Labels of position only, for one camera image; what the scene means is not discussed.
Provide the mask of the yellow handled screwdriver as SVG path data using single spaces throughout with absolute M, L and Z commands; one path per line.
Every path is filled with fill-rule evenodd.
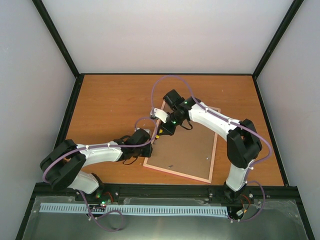
M 154 145 L 159 138 L 160 138 L 160 136 L 159 136 L 159 135 L 156 135 L 155 138 L 154 138 L 154 140 L 153 140 L 153 142 L 152 142 L 152 144 Z

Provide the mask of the pink picture frame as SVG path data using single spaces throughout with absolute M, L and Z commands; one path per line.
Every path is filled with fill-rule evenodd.
M 143 166 L 210 184 L 218 134 L 199 123 L 191 125 L 191 130 L 177 126 L 174 135 L 162 135 L 156 139 L 151 157 L 144 159 Z

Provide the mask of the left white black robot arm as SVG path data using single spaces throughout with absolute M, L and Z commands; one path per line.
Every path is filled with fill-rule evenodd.
M 104 188 L 100 178 L 94 173 L 86 173 L 82 168 L 104 162 L 125 162 L 131 158 L 148 158 L 152 153 L 150 131 L 138 128 L 132 135 L 104 144 L 75 144 L 64 140 L 42 162 L 42 180 L 55 191 L 71 188 L 79 190 L 92 200 L 103 198 Z

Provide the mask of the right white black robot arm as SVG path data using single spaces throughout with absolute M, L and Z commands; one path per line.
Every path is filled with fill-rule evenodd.
M 181 97 L 174 89 L 163 97 L 163 101 L 169 106 L 170 112 L 155 107 L 150 112 L 151 117 L 160 120 L 157 135 L 172 136 L 177 126 L 187 121 L 210 129 L 226 141 L 230 170 L 223 184 L 223 192 L 230 202 L 237 200 L 247 185 L 249 169 L 262 150 L 253 122 L 229 118 L 198 98 Z

